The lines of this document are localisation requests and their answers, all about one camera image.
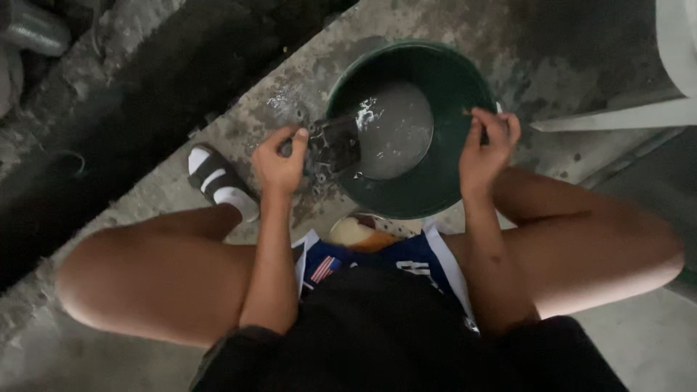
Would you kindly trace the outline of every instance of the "leg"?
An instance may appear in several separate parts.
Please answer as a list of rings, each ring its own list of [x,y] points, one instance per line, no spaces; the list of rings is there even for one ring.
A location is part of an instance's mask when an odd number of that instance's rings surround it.
[[[95,233],[66,258],[56,292],[76,320],[104,331],[210,347],[237,325],[256,246],[223,238],[229,204]]]
[[[668,223],[578,186],[510,168],[494,202],[518,225],[504,240],[545,318],[656,289],[684,264]],[[461,261],[462,234],[444,240]]]

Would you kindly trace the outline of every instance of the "bowl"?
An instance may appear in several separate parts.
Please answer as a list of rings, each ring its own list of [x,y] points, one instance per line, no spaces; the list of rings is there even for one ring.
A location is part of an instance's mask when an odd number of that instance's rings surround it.
[[[496,112],[493,94],[466,57],[428,42],[402,42],[364,54],[339,78],[327,118],[355,111],[385,83],[418,87],[434,120],[431,144],[421,161],[391,179],[370,179],[346,170],[339,186],[361,207],[386,218],[416,219],[438,213],[460,199],[458,162],[470,129],[472,107]]]

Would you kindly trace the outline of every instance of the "metal hose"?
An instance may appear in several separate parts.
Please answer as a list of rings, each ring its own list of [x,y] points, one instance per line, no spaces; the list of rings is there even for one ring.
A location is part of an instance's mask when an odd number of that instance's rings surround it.
[[[0,0],[0,38],[46,56],[61,56],[70,47],[68,26],[25,0]]]

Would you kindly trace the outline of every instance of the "sandal strap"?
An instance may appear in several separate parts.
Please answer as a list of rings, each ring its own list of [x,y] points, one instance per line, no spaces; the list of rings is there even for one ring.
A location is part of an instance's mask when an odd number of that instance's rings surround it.
[[[190,177],[195,177],[194,181],[196,181],[199,185],[197,188],[201,188],[201,186],[204,184],[204,181],[215,171],[218,169],[225,169],[226,172],[229,172],[230,170],[230,162],[225,159],[224,156],[222,156],[221,153],[219,153],[217,150],[214,149],[209,149],[207,146],[201,146],[201,148],[205,148],[208,152],[208,157],[202,162],[202,164],[196,169],[196,172],[192,174]]]
[[[206,194],[206,196],[213,199],[215,191],[219,190],[220,188],[225,188],[226,186],[231,186],[232,188],[240,189],[240,182],[236,181],[236,179],[233,178],[233,176],[231,176],[228,171],[225,171],[225,174],[211,181],[206,186],[206,192],[204,193]]]

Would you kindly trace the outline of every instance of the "concrete floor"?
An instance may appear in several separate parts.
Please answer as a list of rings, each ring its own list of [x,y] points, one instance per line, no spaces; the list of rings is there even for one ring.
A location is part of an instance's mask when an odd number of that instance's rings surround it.
[[[53,270],[72,247],[103,227],[206,205],[185,176],[191,144],[208,142],[235,162],[253,187],[254,147],[294,118],[298,103],[319,118],[339,75],[360,55],[403,39],[453,46],[482,70],[497,96],[526,121],[601,109],[624,93],[663,88],[652,0],[364,0],[301,47],[238,103],[145,176],[39,269],[0,299],[0,387],[9,391],[183,391],[202,351],[92,331],[72,321],[52,293]],[[526,130],[515,162],[571,183],[661,130],[541,134]],[[296,198],[292,233],[326,234],[357,206],[338,189]],[[461,232],[458,206],[436,216]],[[230,243],[254,243],[242,225]],[[697,309],[666,290],[579,314],[600,350],[633,391],[688,391],[697,381]]]

